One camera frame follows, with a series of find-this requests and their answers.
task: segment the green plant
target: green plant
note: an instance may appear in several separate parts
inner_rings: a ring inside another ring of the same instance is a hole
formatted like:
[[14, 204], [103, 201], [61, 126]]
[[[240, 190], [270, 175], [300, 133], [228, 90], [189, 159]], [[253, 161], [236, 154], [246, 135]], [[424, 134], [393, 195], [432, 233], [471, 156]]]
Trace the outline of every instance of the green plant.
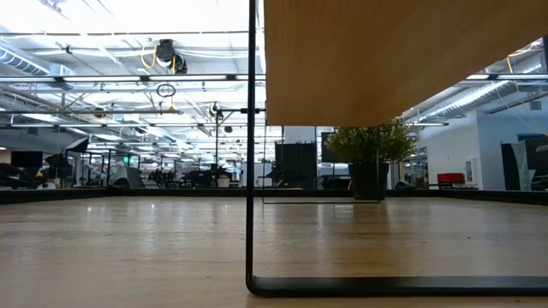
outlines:
[[[372, 163], [377, 159], [375, 127], [337, 127], [327, 139], [327, 148], [347, 163]], [[393, 119], [380, 126], [381, 161], [401, 161], [414, 152], [409, 126]]]

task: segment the wooden floor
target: wooden floor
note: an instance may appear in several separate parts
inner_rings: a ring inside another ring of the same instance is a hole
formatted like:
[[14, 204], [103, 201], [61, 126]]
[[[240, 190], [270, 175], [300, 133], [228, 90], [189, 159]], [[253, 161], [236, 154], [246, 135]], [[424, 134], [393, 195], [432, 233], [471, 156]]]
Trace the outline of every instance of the wooden floor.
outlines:
[[[544, 206], [256, 204], [258, 275], [548, 275]], [[244, 286], [244, 222], [243, 198], [2, 205], [0, 306], [548, 306], [548, 298], [255, 298]]]

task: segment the white wall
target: white wall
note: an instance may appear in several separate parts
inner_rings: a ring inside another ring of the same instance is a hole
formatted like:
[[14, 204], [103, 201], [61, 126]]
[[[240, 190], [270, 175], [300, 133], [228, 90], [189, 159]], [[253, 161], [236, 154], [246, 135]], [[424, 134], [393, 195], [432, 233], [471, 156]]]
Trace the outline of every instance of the white wall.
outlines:
[[283, 137], [285, 144], [316, 142], [316, 128], [286, 126], [283, 127]]
[[[505, 99], [515, 101], [516, 95]], [[548, 132], [548, 100], [541, 100], [543, 110], [531, 111], [529, 105], [517, 106], [494, 115], [484, 111], [502, 106], [500, 101], [478, 109], [481, 171], [485, 190], [505, 190], [501, 143], [518, 142], [518, 134]]]
[[475, 158], [476, 186], [483, 188], [481, 176], [480, 142], [476, 112], [468, 112], [465, 118], [449, 119], [449, 126], [426, 127], [419, 133], [418, 148], [428, 151], [428, 177], [430, 184], [438, 183], [437, 174], [466, 173], [466, 161]]

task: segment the ceiling light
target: ceiling light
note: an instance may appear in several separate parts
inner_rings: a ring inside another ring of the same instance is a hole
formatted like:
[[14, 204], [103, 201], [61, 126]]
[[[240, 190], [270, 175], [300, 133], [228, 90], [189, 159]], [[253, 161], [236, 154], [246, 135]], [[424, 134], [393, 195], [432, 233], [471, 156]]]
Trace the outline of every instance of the ceiling light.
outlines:
[[195, 127], [198, 126], [198, 123], [158, 123], [151, 125], [155, 127]]
[[[248, 80], [248, 75], [237, 75], [236, 79], [237, 80]], [[264, 80], [266, 80], [266, 75], [263, 75], [263, 74], [255, 75], [255, 80], [264, 81]]]
[[101, 127], [101, 124], [59, 124], [59, 127]]
[[51, 116], [51, 115], [23, 114], [23, 116], [29, 117], [29, 118], [32, 118], [32, 119], [35, 119], [35, 120], [40, 120], [40, 121], [52, 121], [52, 122], [59, 121], [59, 119], [57, 119], [55, 116]]
[[107, 124], [107, 127], [147, 127], [148, 124], [139, 124], [139, 123], [122, 123], [122, 124]]
[[489, 78], [489, 74], [473, 74], [469, 75], [466, 80], [486, 80]]
[[98, 134], [95, 134], [94, 136], [97, 137], [97, 138], [100, 138], [100, 139], [105, 139], [105, 140], [110, 140], [110, 141], [123, 140], [123, 138], [120, 138], [118, 136], [104, 134], [104, 133], [98, 133]]
[[448, 126], [449, 123], [405, 123], [407, 126], [412, 127], [430, 127], [430, 126]]
[[226, 80], [226, 75], [167, 75], [150, 76], [150, 81], [204, 81], [204, 80]]
[[87, 149], [90, 153], [107, 153], [109, 150], [93, 150], [93, 149]]
[[54, 127], [53, 124], [11, 124], [11, 127]]
[[63, 77], [67, 82], [129, 82], [140, 81], [139, 76], [74, 76]]
[[67, 127], [67, 129], [73, 133], [79, 133], [79, 134], [83, 134], [83, 135], [88, 135], [89, 133], [86, 133], [84, 132], [83, 130], [80, 130], [78, 128], [71, 128], [71, 127]]
[[154, 151], [154, 148], [151, 146], [138, 146], [137, 148], [143, 151]]
[[[245, 140], [247, 137], [219, 137], [219, 139], [241, 139]], [[264, 137], [264, 136], [255, 136], [255, 139], [268, 139], [268, 140], [278, 140], [283, 139], [283, 137]]]
[[3, 77], [0, 82], [18, 83], [18, 82], [55, 82], [52, 77]]
[[548, 74], [500, 74], [498, 80], [544, 80]]

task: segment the black planter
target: black planter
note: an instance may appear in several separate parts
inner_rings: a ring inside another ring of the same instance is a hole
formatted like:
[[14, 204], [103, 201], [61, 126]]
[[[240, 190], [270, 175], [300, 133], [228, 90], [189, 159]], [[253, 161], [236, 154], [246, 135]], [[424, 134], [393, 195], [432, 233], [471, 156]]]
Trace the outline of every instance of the black planter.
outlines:
[[[386, 196], [388, 168], [388, 163], [380, 164], [380, 200], [384, 200], [384, 197]], [[377, 200], [377, 164], [350, 163], [348, 165], [348, 171], [352, 177], [354, 198], [359, 200]]]

